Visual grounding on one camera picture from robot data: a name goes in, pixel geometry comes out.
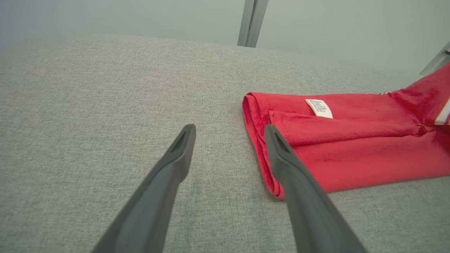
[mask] white care label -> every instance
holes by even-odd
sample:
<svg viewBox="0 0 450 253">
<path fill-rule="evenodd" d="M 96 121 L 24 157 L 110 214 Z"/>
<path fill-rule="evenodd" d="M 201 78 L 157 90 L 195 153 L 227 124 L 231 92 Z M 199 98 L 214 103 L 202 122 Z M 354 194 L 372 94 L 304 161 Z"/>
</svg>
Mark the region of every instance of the white care label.
<svg viewBox="0 0 450 253">
<path fill-rule="evenodd" d="M 320 99 L 305 99 L 306 103 L 311 107 L 316 116 L 333 118 L 330 107 Z"/>
</svg>

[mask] gray upholstered table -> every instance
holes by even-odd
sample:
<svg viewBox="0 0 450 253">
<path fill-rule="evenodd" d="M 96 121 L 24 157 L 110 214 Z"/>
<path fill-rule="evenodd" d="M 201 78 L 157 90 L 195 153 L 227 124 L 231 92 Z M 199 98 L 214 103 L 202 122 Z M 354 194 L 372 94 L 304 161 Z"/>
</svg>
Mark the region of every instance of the gray upholstered table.
<svg viewBox="0 0 450 253">
<path fill-rule="evenodd" d="M 380 93 L 419 76 L 136 36 L 28 44 L 0 68 L 0 251 L 88 252 L 187 123 L 197 126 L 165 252 L 295 252 L 262 182 L 249 91 Z M 450 177 L 330 194 L 370 252 L 449 252 Z"/>
</svg>

